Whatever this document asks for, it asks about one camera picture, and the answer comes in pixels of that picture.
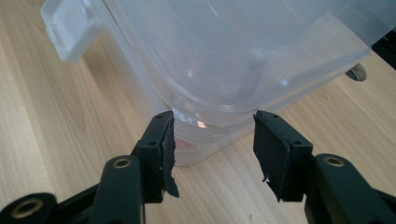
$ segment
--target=wood grain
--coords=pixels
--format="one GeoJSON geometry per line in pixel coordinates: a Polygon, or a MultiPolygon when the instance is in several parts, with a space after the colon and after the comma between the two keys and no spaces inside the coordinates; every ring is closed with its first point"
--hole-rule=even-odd
{"type": "MultiPolygon", "coordinates": [[[[42,2],[0,1],[0,209],[32,192],[60,202],[90,187],[146,128],[98,43],[78,63],[58,59],[42,2]]],[[[362,64],[366,81],[339,77],[279,114],[316,154],[345,157],[396,195],[396,72],[374,53],[362,64]]],[[[262,183],[252,139],[175,168],[180,198],[149,204],[148,223],[306,223],[302,203],[277,203],[262,183]]]]}

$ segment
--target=transparent plastic container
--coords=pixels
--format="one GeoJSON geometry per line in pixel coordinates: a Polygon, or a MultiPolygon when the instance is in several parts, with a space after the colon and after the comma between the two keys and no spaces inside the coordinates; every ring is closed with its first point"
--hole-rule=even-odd
{"type": "Polygon", "coordinates": [[[396,26],[396,1],[47,0],[65,61],[106,46],[136,109],[176,118],[177,164],[192,165],[365,57],[396,26]]]}

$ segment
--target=wooden table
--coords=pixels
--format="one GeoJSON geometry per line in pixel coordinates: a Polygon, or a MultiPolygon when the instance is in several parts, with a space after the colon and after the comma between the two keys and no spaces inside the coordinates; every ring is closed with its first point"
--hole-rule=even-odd
{"type": "MultiPolygon", "coordinates": [[[[78,63],[59,60],[42,2],[0,1],[0,208],[41,191],[61,202],[92,186],[146,128],[101,46],[78,63]]],[[[366,81],[339,77],[279,114],[316,154],[345,157],[396,195],[396,72],[374,53],[362,64],[366,81]]],[[[252,139],[175,168],[180,198],[147,205],[148,223],[305,223],[303,203],[277,203],[262,183],[252,139]]]]}

